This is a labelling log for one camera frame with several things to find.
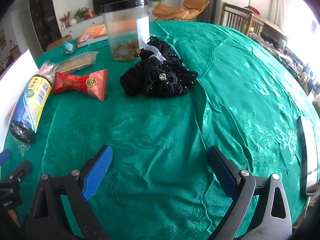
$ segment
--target book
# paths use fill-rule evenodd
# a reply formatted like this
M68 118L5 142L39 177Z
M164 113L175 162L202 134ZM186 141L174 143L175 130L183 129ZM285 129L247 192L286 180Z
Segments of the book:
M87 46L89 44L96 43L98 41L104 41L108 39L106 27L104 24L93 26L84 32L84 34L78 39L78 48Z

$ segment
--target black lace garment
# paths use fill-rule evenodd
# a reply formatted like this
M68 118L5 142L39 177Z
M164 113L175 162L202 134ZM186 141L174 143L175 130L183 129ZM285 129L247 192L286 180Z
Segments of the black lace garment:
M142 49L141 62L120 77L120 84L129 96L145 94L153 97L185 95L196 81L198 73L188 71L168 43L151 37L148 45L156 47L166 59L163 63L154 53Z

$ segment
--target red snack package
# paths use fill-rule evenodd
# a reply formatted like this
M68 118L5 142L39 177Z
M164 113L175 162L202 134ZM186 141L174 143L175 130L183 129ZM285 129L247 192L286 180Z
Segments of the red snack package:
M53 93L58 94L69 90L78 90L104 101L106 97L108 70L93 72L84 77L56 73Z

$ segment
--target metal bolt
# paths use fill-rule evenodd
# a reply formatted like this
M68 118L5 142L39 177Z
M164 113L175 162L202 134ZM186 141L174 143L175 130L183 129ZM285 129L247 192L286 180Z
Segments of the metal bolt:
M246 170L242 170L241 174L245 177L248 177L250 175L249 171L246 171Z
M272 178L275 179L275 180L278 180L280 177L279 177L278 174L273 173L272 174Z
M49 177L49 175L47 173L42 174L41 179L45 180Z
M80 174L79 170L73 170L71 171L72 176L78 176Z

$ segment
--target table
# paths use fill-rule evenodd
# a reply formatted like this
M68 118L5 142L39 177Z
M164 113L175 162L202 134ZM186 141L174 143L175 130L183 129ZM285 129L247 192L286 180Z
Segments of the table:
M206 150L211 145L240 170L264 177L279 174L295 221L305 201L299 197L300 115L311 120L320 141L319 117L299 84L267 51L236 30L153 22L150 33L170 43L185 66L198 72L190 93L131 98L119 78L136 62L114 61L108 41L77 49L75 54L100 52L96 64L77 75L108 68L106 100L78 91L52 95L36 143L23 158L8 134L5 147L12 157L2 167L2 178L23 159L33 164L21 184L20 219L28 213L43 173L66 175L106 144L113 148L113 161L89 204L114 240L207 239L231 204L209 169ZM57 47L36 63L58 63L71 56ZM248 227L256 200L239 234Z

